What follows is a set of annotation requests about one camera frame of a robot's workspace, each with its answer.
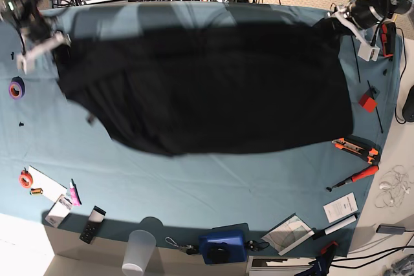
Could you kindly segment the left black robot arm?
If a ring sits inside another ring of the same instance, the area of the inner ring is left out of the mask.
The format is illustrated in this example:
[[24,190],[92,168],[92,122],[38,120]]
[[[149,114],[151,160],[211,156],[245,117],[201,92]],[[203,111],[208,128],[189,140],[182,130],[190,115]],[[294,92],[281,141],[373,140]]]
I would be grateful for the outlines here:
[[376,46],[380,27],[394,14],[406,14],[412,8],[413,0],[349,0],[327,14],[327,20],[334,30],[360,42],[357,56],[365,61],[376,61],[380,53]]

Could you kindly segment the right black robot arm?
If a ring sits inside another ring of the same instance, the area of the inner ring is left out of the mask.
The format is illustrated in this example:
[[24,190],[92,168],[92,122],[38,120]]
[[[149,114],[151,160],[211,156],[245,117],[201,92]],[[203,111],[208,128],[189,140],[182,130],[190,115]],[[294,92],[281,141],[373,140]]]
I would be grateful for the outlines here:
[[41,0],[2,0],[1,21],[8,23],[17,32],[21,42],[21,53],[16,56],[17,69],[25,74],[33,71],[35,60],[60,46],[71,44],[69,35],[54,28],[57,18],[44,16],[38,8]]

